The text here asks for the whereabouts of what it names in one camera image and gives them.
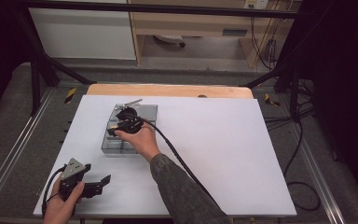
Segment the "black cable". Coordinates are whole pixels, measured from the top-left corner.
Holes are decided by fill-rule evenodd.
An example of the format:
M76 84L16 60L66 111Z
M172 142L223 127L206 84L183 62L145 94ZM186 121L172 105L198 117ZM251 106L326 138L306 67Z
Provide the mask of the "black cable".
M47 200L46 200L46 203L48 203L52 198L54 198L55 196L59 195L60 193L56 193L54 195L51 195Z
M287 187L289 187L289 186L291 186L291 185L304 185L304 186L306 186L306 187L308 187L310 190L312 190L312 192L316 195L316 197L317 197L317 204L314 206L314 207L312 207L312 208L307 208L307 207L304 207L304 206L302 206L302 205L299 205L298 203L296 203L295 201L293 201L293 204L296 206L296 207L298 207L298 208L301 208L302 210L305 210L305 211L308 211L308 212L314 212L314 211L316 211L316 210L318 210L319 209L319 207L321 206L321 199L319 198L319 195L318 195L318 192L311 186L311 185L309 185L309 184L307 184L307 183L304 183L304 182L299 182L299 181L294 181L294 182L289 182L289 183L287 183Z
M42 217L45 217L45 214L46 214L46 209L48 209L48 201L55 195L51 196L49 199L48 199L48 189L50 188L51 186L51 182L53 181L54 177L65 170L65 167L66 167L66 164L58 169L56 172L54 172L54 174L51 176L50 180L48 181L48 185L46 186L46 189L45 189L45 194L43 196L43 202L42 202Z
M300 146L301 146L301 142L302 142L302 138L303 138L303 127L302 127L302 123L301 123L301 119L308 116L310 114L310 112L313 111L313 106L310 107L310 108L307 108L307 109L304 109L303 111L300 112L300 109L303 105L306 105L306 104L310 104L311 103L311 100L308 100L307 102L301 104L298 108L297 108L297 114L299 116L299 119L298 119L298 126L300 128L300 134L299 134L299 137L298 137L298 143L297 143L297 146L296 146L296 149L295 149L295 152L293 153L292 157L290 158L289 162L286 164L286 167L283 171L283 177L286 178L286 175L287 175L287 172L289 170L289 167L290 165L292 164L293 160L295 159L296 157L296 154L298 153L299 149L300 149ZM272 131L274 129L277 129L279 127L282 127L283 125L287 124L287 123L290 123L292 121L294 121L294 118L293 117L282 117L282 118L265 118L265 119L269 119L269 120L266 120L266 123L269 123L269 122L275 122L273 123L272 125L275 125L275 124L280 124L280 126L278 127L274 127L272 129L268 129L268 131ZM303 186L306 186L308 187L310 190L312 190L312 192L316 195L317 197L317 204L312 207L312 208L307 208L305 206L302 206L298 203L296 203L295 201L293 201L293 204L304 210L304 211L309 211L309 212L312 212L312 211L316 211L319 209L319 207L321 206L321 199L319 198L319 194L318 192L309 184L307 183L304 183L304 182L299 182L299 181L294 181L294 182L289 182L287 183L287 186L292 186L292 185L303 185Z
M306 102L306 103L300 105L300 106L297 108L297 114L299 114L299 110L300 110L301 106L303 106L303 105L305 105L305 104L308 104L309 102L310 102L310 101L308 101L308 102ZM299 128L300 128L300 136L298 137L298 144L297 144L297 147L296 147L296 149L295 149L295 152L294 152L293 155L292 155L292 158L291 158L290 161L287 163L286 168L285 168L284 171L283 171L283 177L284 177L284 178L286 178L287 171L289 170L289 167L290 167L290 165L292 164L293 160L295 159L296 154L298 153L298 151L299 151L299 149L300 149L300 146L301 146L301 142L302 142L302 138L303 138L303 127L302 127L302 124L301 124L301 119L298 119L298 126L299 126ZM296 184L296 185L304 185L304 186L308 187L310 190L312 190L312 191L314 192L314 194L316 195L316 198L317 198L317 201L318 201L318 202L317 202L316 206L314 206L314 207L312 207L312 208L306 208L306 207L304 207L304 206L299 205L298 203L296 203L296 202L294 202L294 201L293 201L293 204L294 204L296 207L298 207L298 208L300 208L300 209L303 209L303 210L305 210L305 211L309 211L309 212L318 210L319 207L321 206L321 199L319 198L318 192L317 192L311 185L309 185L309 184L307 184L307 183L304 183L304 182L299 182L299 181L289 182L289 183L287 183L287 186L289 187L290 185L294 185L294 184Z
M148 121L147 119L143 119L141 117L136 117L136 118L140 119L143 122L145 122L145 123L149 124L150 126L152 126L159 133L159 135L161 135L161 137L167 143L168 147L170 147L170 149L173 152L173 154L175 155L176 159L179 160L179 162L182 164L182 166L185 168L185 170L190 175L190 177L194 180L194 182L196 182L196 184L200 186L200 188L214 201L214 203L216 203L216 205L219 206L217 204L217 202L214 200L214 198L212 197L212 195L208 192L208 190L201 184L201 182L196 178L196 176L193 174L193 172L191 172L190 168L188 168L188 166L186 165L185 161L182 159L182 157L176 151L176 149L173 146L173 144L170 142L170 140L168 140L167 137L165 137L165 135L159 130L159 128L156 127L156 125L154 125L152 122Z

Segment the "person's right hand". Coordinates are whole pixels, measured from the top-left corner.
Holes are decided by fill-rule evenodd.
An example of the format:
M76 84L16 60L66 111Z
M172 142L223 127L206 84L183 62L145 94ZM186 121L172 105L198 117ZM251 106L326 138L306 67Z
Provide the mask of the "person's right hand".
M115 131L115 134L121 140L129 142L135 147L135 150L144 156L148 162L151 162L153 157L161 153L157 146L155 130L146 122L138 133Z

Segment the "person's left hand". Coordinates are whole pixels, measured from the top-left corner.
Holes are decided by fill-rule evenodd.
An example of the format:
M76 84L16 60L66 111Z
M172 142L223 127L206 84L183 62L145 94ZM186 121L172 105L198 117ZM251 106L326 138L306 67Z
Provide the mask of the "person's left hand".
M72 215L72 210L75 207L77 200L84 189L84 182L79 182L77 186L72 190L69 198L64 202L59 194L61 179L58 178L54 183L51 196L48 201L48 208L46 210L44 224L66 224Z

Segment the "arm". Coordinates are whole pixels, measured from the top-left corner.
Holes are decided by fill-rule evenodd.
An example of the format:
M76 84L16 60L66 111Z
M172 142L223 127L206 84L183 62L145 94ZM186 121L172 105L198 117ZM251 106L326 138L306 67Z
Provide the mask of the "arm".
M130 142L150 163L162 201L175 223L231 223L227 215L202 191L187 173L158 149L152 128L144 127L136 134L116 131Z

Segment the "cable on floor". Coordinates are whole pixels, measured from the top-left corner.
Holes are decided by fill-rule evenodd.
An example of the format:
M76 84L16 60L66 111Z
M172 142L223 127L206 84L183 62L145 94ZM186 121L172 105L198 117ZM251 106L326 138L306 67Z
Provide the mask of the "cable on floor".
M293 160L295 159L295 157L296 157L296 155L297 155L297 153L298 153L298 151L299 151L299 149L300 149L301 143L302 143L302 139L303 139L303 127L302 127L301 119L302 119L302 118L305 118L305 117L308 116L309 114L312 114L312 113L313 113L313 106L310 107L310 108L304 109L304 110L302 110L302 111L301 111L301 107L304 106L304 105L307 105L307 104L311 104L311 102L312 102L312 100L311 100L311 97L310 97L310 99L309 99L307 102L305 102L305 103L299 105L298 108L296 109L296 110L297 110L297 113L296 113L296 114L298 115L298 119L297 119L297 120L298 120L298 126L299 126L299 128L300 128L300 134L299 134L299 137L298 137L298 143L297 143L296 149L295 149L294 153L292 154L292 156L291 156L289 162L286 164L286 167L285 167L285 169L284 169L284 171L283 171L283 177L284 177L284 178L286 178L287 172L288 172L288 170L289 170L289 168L290 168L290 166L291 166ZM276 124L276 123L280 124L280 126L276 126L276 127L272 128L272 129L268 129L268 131L272 131L272 130L274 130L274 129L277 129L277 128L279 128L279 127L282 127L284 124L293 122L293 121L295 120L295 118L293 118L293 117L264 118L264 119L266 119L266 124L267 124L267 123L271 123L271 122L275 122L275 124ZM316 204L315 206L313 206L313 207L311 207L311 208L308 208L308 207L305 207L305 206L303 206L303 205L300 205L300 204L298 204L298 203L296 203L296 202L293 202L293 204L295 205L295 207L298 207L298 208L300 208L300 209L302 209L302 210L304 210L304 211L308 211L308 212L316 211L316 210L318 210L318 209L320 208L321 203L322 203L322 202L321 202L321 199L319 198L319 194L318 194L318 192L316 191L316 189L313 188L311 185L309 185L309 184L307 184L307 183L304 183L304 182L300 182L300 181L288 182L288 183L286 183L286 184L287 184L288 187L289 187L289 186L293 186L293 185L302 185L302 186L305 186L305 187L309 188L309 189L316 195L317 204Z

